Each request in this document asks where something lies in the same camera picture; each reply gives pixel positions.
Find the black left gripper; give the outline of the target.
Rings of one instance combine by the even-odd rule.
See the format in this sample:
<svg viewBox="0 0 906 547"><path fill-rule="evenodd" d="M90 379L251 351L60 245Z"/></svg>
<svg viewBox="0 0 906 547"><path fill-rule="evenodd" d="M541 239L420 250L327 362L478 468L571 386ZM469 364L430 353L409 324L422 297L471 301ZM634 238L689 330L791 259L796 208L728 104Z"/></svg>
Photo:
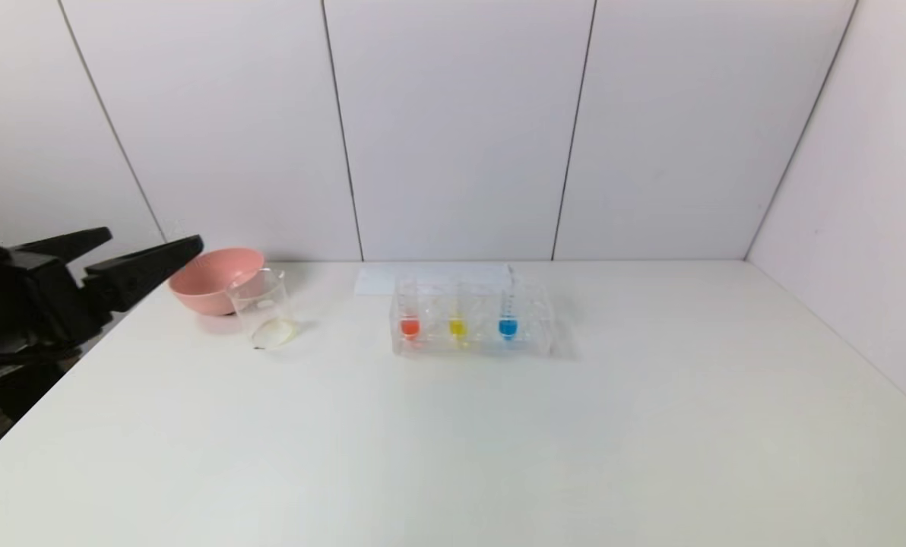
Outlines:
<svg viewBox="0 0 906 547"><path fill-rule="evenodd" d="M96 309L130 311L204 250L196 235L92 264L82 294L67 264L110 239L98 227L0 247L0 358L73 356L105 329Z"/></svg>

